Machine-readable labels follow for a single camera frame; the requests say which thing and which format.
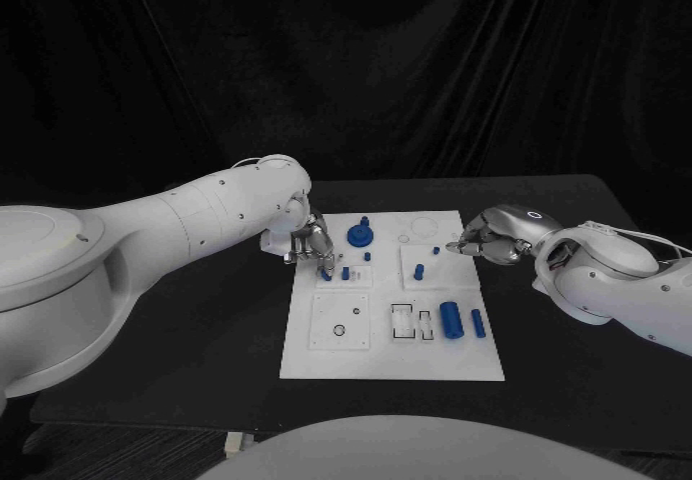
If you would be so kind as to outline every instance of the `black backdrop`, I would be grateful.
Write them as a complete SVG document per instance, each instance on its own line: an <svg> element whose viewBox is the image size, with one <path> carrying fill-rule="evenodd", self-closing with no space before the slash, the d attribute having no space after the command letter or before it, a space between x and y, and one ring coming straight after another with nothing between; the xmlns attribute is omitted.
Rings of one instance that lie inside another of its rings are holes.
<svg viewBox="0 0 692 480"><path fill-rule="evenodd" d="M0 203L102 205L280 152L317 180L592 173L685 240L688 1L4 8Z"/></svg>

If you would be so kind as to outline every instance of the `white board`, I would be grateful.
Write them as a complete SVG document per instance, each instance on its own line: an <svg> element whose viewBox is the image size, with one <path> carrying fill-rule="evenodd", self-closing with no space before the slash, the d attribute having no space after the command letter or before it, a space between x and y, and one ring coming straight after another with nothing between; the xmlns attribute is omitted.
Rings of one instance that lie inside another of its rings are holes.
<svg viewBox="0 0 692 480"><path fill-rule="evenodd" d="M458 212L366 216L375 236L357 248L346 235L363 214L324 215L337 256L333 280L316 274L316 260L295 266L280 377L503 381L476 265L471 257L444 248L463 231ZM422 280L414 278L418 264ZM457 339L444 335L444 302L458 305L464 336ZM476 333L473 309L481 314L484 338ZM430 320L421 312L430 312ZM393 326L406 332L401 338Z"/></svg>

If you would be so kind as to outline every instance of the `floor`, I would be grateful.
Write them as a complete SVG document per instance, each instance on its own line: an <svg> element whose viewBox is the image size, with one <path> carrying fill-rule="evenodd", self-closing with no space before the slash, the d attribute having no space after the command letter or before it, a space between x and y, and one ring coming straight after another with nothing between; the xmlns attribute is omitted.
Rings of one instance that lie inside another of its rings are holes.
<svg viewBox="0 0 692 480"><path fill-rule="evenodd" d="M192 480L225 459L225 437L203 430L43 425L24 453L43 455L49 464L26 480ZM692 478L692 461L683 457L591 453L656 480Z"/></svg>

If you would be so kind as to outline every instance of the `black table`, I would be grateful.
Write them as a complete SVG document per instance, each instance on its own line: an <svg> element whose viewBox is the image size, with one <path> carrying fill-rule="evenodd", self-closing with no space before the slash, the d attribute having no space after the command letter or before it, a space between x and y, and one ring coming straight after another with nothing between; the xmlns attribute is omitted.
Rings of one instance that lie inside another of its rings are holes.
<svg viewBox="0 0 692 480"><path fill-rule="evenodd" d="M324 213L519 203L565 226L634 223L588 175L316 182ZM533 262L476 259L504 382L280 380L294 267L258 239L169 274L143 295L91 367L39 396L32 420L277 433L357 415L504 426L566 444L692 451L692 358L614 321L571 319L530 283Z"/></svg>

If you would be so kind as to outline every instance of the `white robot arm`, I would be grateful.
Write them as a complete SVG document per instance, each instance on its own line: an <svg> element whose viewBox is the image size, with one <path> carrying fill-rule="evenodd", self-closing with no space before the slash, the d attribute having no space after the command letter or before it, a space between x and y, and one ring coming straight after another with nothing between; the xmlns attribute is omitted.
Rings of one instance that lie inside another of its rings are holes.
<svg viewBox="0 0 692 480"><path fill-rule="evenodd" d="M310 177L269 155L130 202L0 207L0 414L6 397L78 373L108 347L140 295L169 272L262 233L285 262L334 270L310 209Z"/></svg>
<svg viewBox="0 0 692 480"><path fill-rule="evenodd" d="M447 249L499 265L532 255L533 287L571 317L592 325L614 318L647 340L692 355L692 257L659 262L618 232L689 252L660 237L594 222L564 229L548 215L512 205L484 210Z"/></svg>

